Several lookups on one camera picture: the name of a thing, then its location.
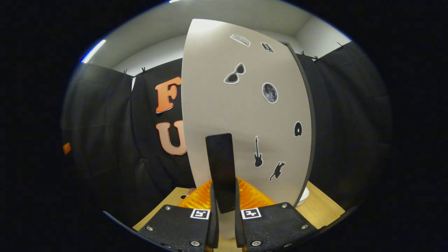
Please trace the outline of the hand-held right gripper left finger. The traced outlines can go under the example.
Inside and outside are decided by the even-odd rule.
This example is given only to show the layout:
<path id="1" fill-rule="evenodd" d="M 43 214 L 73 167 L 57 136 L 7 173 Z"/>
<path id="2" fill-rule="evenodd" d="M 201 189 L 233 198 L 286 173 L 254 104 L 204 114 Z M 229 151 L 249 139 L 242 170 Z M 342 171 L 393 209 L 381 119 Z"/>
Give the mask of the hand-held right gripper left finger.
<path id="1" fill-rule="evenodd" d="M 175 252 L 214 251 L 219 244 L 219 220 L 213 182 L 190 190 L 176 205 L 159 204 L 135 230 Z"/>

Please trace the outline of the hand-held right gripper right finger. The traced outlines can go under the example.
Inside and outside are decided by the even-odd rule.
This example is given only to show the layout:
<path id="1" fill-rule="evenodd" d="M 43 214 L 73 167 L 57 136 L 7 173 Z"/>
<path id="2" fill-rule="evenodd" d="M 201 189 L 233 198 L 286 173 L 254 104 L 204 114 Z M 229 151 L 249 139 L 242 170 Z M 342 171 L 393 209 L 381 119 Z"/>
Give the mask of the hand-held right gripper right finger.
<path id="1" fill-rule="evenodd" d="M 288 202 L 274 203 L 236 178 L 235 236 L 244 252 L 287 252 L 320 233 Z"/>

